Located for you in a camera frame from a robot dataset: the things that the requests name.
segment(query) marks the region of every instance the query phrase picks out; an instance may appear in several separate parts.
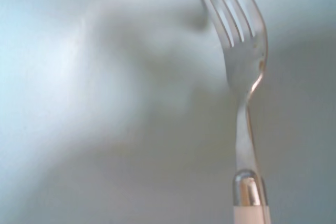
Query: white surface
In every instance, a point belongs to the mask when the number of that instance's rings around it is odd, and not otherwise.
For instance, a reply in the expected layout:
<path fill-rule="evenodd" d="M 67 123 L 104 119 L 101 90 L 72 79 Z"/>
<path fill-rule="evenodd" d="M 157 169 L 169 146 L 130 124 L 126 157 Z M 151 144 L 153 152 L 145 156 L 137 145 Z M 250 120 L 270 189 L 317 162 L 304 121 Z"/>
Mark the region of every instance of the white surface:
<path fill-rule="evenodd" d="M 235 224 L 271 224 L 269 207 L 235 207 Z"/>
<path fill-rule="evenodd" d="M 335 223 L 336 2 L 257 3 L 269 60 L 251 117 L 272 222 Z M 0 223 L 233 223 L 236 105 L 201 14 L 198 0 L 0 0 Z"/>

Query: fork tine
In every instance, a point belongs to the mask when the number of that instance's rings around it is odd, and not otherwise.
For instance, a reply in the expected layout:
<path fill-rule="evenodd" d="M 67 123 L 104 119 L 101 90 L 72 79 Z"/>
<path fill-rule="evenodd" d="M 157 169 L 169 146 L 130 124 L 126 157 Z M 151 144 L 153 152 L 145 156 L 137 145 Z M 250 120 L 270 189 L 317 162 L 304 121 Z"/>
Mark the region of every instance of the fork tine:
<path fill-rule="evenodd" d="M 220 15 L 220 12 L 215 7 L 214 0 L 203 0 L 203 3 L 206 5 L 207 11 L 209 12 L 210 18 L 215 26 L 215 29 L 218 33 L 219 41 L 223 48 L 233 47 L 233 40 L 231 38 L 231 33 L 228 32 L 228 26 L 225 26 L 223 19 Z"/>
<path fill-rule="evenodd" d="M 248 36 L 254 37 L 255 31 L 252 26 L 251 18 L 249 17 L 248 11 L 241 0 L 233 0 L 234 6 L 239 14 L 239 19 L 244 26 L 244 30 L 247 31 Z"/>
<path fill-rule="evenodd" d="M 247 25 L 251 37 L 258 31 L 265 30 L 264 20 L 254 0 L 235 0 L 235 3 L 245 21 L 242 23 Z"/>
<path fill-rule="evenodd" d="M 243 35 L 242 27 L 237 18 L 237 14 L 231 4 L 231 1 L 230 0 L 217 0 L 217 2 L 220 5 L 222 11 L 224 12 L 226 21 L 230 27 L 230 32 L 232 34 L 233 40 L 239 40 L 243 42 L 244 35 Z"/>

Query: fork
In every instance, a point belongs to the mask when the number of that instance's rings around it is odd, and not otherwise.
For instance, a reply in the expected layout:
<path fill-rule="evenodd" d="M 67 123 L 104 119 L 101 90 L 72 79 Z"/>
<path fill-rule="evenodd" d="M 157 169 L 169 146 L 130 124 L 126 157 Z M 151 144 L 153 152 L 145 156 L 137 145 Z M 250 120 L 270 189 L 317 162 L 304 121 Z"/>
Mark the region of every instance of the fork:
<path fill-rule="evenodd" d="M 254 0 L 202 0 L 221 43 L 230 89 L 238 100 L 235 224 L 270 224 L 264 182 L 257 165 L 248 104 L 265 71 L 267 33 Z"/>

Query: metal ferrule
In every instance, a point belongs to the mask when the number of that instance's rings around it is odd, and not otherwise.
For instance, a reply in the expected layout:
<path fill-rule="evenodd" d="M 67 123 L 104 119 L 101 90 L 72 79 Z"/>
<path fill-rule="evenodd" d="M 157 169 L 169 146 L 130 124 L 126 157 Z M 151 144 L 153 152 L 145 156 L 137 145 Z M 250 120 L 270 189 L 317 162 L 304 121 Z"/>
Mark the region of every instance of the metal ferrule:
<path fill-rule="evenodd" d="M 264 182 L 257 174 L 248 169 L 236 173 L 233 181 L 233 199 L 235 206 L 266 206 L 267 197 Z"/>

